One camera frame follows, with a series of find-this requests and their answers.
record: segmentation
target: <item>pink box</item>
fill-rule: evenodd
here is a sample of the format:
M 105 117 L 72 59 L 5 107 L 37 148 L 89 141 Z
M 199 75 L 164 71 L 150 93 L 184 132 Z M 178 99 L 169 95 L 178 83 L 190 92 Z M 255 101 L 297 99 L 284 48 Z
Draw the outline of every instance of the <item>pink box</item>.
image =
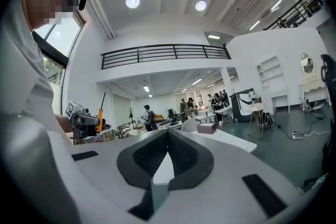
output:
M 213 134 L 217 130 L 216 123 L 201 123 L 197 126 L 197 131 L 201 134 Z

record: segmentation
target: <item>round mirror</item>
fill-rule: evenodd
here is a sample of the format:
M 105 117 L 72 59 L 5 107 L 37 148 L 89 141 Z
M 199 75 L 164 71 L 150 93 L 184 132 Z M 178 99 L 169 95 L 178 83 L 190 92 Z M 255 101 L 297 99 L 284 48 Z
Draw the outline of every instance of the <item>round mirror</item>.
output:
M 313 61 L 311 57 L 306 53 L 303 53 L 301 55 L 301 66 L 306 73 L 311 73 L 313 71 Z

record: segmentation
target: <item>orange device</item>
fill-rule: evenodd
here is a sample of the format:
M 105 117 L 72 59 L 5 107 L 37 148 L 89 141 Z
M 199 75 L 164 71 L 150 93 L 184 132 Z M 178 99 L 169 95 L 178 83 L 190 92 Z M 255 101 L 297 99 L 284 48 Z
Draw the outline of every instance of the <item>orange device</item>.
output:
M 97 133 L 100 133 L 101 130 L 103 129 L 103 104 L 104 104 L 105 94 L 106 94 L 106 92 L 104 93 L 103 101 L 101 102 L 101 107 L 100 107 L 100 110 L 98 111 L 97 119 L 99 121 L 98 121 L 98 124 L 96 125 L 96 132 Z

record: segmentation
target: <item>black backpack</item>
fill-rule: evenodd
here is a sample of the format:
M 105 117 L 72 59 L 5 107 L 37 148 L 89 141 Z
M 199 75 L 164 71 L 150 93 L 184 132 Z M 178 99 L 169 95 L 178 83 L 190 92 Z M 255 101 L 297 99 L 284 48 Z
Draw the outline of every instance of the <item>black backpack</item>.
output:
M 268 130 L 272 127 L 273 124 L 274 124 L 274 120 L 273 120 L 272 115 L 268 112 L 267 113 L 263 112 L 259 119 L 260 129 Z

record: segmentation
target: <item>balcony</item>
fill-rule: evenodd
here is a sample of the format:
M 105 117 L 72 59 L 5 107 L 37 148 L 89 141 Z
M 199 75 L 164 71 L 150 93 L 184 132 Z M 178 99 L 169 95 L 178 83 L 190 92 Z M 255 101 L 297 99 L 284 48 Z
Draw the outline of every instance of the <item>balcony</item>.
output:
M 231 59 L 225 46 L 162 44 L 116 50 L 102 54 L 101 69 L 171 59 Z

